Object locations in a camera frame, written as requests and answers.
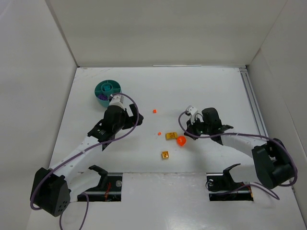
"orange ball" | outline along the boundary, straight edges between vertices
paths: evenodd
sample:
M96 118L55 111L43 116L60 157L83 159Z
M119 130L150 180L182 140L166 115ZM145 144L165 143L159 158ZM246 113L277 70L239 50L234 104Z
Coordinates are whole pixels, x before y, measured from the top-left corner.
M186 142L187 142L187 139L184 136L180 136L177 138L177 144L181 147L184 146Z

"cable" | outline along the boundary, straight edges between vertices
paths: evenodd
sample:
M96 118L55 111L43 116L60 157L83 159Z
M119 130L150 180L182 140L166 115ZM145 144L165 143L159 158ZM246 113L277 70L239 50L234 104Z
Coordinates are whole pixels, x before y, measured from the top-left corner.
M253 182L253 183L255 183L255 184L257 184L257 185L255 185L255 184L245 184L245 185L243 185L243 186L241 186L241 187L239 187L239 188L236 188L236 189L234 189L234 190L232 190L232 191L228 191L228 192L224 192L224 193L215 193L215 194L216 194L216 195L219 195L219 196L223 196L223 195L226 195L226 194L231 194L231 193L233 193L233 192L235 192L235 191L239 191L239 190L242 189L242 188L253 186L253 187L256 187L256 188L258 188L258 189L261 189L261 190L264 191L266 194L269 194L271 197L275 198L276 200L280 200L279 196L278 196L275 192L273 192L271 189L265 187L264 185L262 185L262 184L260 184L260 183L257 183L257 182Z
M51 171L50 171L50 172L49 172L49 173L38 183L38 185L36 186L35 190L33 191L33 194L32 194L31 199L30 199L30 207L31 207L32 210L41 210L41 208L39 208L39 207L34 207L34 198L35 198L35 196L36 196L36 194L37 194L39 188L42 186L42 184L43 184L43 183L46 181L46 179L47 179L49 176L51 176L56 170L58 170L58 169L61 168L63 165L67 164L68 162L74 160L75 158L81 156L82 154L84 154L84 153L87 152L88 150L91 150L91 149L93 149L93 148L95 148L95 147L97 147L97 146L100 146L100 145L104 145L104 144L107 144L107 143L114 142L114 141L116 141L116 140L123 139L124 137L128 136L128 135L136 128L136 126L138 125L138 122L139 122L140 114L139 114L139 108L138 108L138 106L136 105L135 101L134 101L131 97L129 97L128 95L126 95L126 94L124 94L124 93L121 93L121 92L119 92L119 93L114 93L114 94L112 94L112 95L123 95L123 96L127 97L128 99L130 99L130 100L132 101L132 103L135 105L135 108L136 108L136 111L137 111L137 119L136 119L136 122L135 122L134 126L132 127L132 129L131 129L128 133L126 133L125 135L123 135L123 136L121 136L121 137L119 137L119 138L115 138L115 139L113 139L113 140L107 140L107 141L104 141L104 142L101 142L101 143L97 143L97 144L95 144L95 145L92 145L92 146L86 148L84 151L79 152L78 154L74 155L73 157L69 158L68 160L64 161L63 163L61 163L60 165L58 165L57 167L55 167L53 170L51 170Z
M297 167L296 167L296 165L295 165L295 163L294 163L294 161L293 161L291 155L289 154L289 152L288 152L288 151L285 149L285 147L282 146L278 141L276 141L276 140L274 140L274 139L272 139L272 138L266 137L266 136L262 136L262 135L245 134L245 133L220 133L220 134L215 134L215 135L211 135L211 136L199 137L199 136L196 136L196 135L194 135L194 134L191 134L191 133L187 132L187 131L184 129L184 127L183 127L183 125L182 125L182 123L181 123L181 121L180 121L181 117L182 117L184 114L185 114L185 111L182 112L182 113L179 115L179 118L178 118L179 126L181 127L181 129L182 129L185 133L187 133L189 136L191 136L191 137L193 137L193 138L203 138L203 139L206 139L206 138L216 138L216 137L220 137L220 136L224 136L224 135L230 135L230 136L237 136L237 135L238 135L238 136L243 136L243 137L263 138L263 139L267 139L267 140L273 142L274 144L276 144L278 147L280 147L280 148L286 153L286 155L287 155L287 156L289 157L289 159L290 159L290 164L291 164L291 166L292 166L293 169L294 169L294 179L293 179L293 181L290 182L289 184L281 184L281 185L279 185L279 186L281 186L281 187L289 187L289 186L292 186L292 185L294 185L294 184L296 183L296 181L297 181Z
M107 200L107 197L109 196L110 189L111 189L111 182L107 184L107 190L105 193L105 201Z
M196 115L197 115L197 114L201 115L200 113L196 113ZM202 117L202 120L203 120L203 116L202 116L202 115L201 115L201 117Z
M244 185L244 183L241 183L241 184ZM250 186L248 187L248 190L249 190L250 193L252 193Z
M82 220L82 224L81 224L79 230L81 230L82 227L83 227L83 224L84 224L85 219L86 219L86 216L87 216L88 206L89 206L89 204L90 204L90 198L88 197L88 195L87 195L86 193L81 193L81 194L82 194L82 195L85 195L85 197L86 197L86 210L85 210L85 214L84 214L84 217L83 217L83 220ZM62 216L63 216L63 213L62 213L62 214L60 215L60 217L59 217L59 228L60 228L61 230L64 230L64 229L63 229L63 226L62 226Z

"orange object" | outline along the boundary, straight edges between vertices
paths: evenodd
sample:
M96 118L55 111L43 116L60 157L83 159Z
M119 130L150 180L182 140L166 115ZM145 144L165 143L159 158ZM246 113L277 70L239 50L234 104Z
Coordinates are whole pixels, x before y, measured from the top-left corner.
M105 201L107 200L107 197L109 196L110 189L111 189L111 182L107 184L107 191L105 193Z
M172 139L177 139L177 138L178 138L178 134L176 132L165 134L166 140L172 140Z
M184 136L180 136L177 138L177 144L181 147L184 146L186 142L187 142L187 139Z

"small orange piece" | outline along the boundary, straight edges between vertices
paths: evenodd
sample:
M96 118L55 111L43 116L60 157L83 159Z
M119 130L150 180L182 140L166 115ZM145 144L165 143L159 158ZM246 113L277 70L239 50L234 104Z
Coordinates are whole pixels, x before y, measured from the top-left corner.
M166 133L165 134L165 139L166 140L172 140L172 139L177 139L178 134L176 132L173 133Z
M187 142L187 139L184 136L180 136L177 138L177 144L181 147L184 146L186 142Z

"red wire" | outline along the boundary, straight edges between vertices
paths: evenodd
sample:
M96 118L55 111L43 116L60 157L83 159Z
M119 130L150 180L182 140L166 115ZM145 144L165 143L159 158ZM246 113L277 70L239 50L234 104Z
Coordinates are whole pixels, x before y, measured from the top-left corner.
M248 188L249 192L252 193L252 192L251 192L251 187L250 187L250 186L247 186L247 188Z
M105 198L106 198L106 199L107 199L107 197L108 197L108 195L109 195L110 189L111 189L111 182L109 182L109 183L107 184L107 190L106 190L106 193L105 193Z

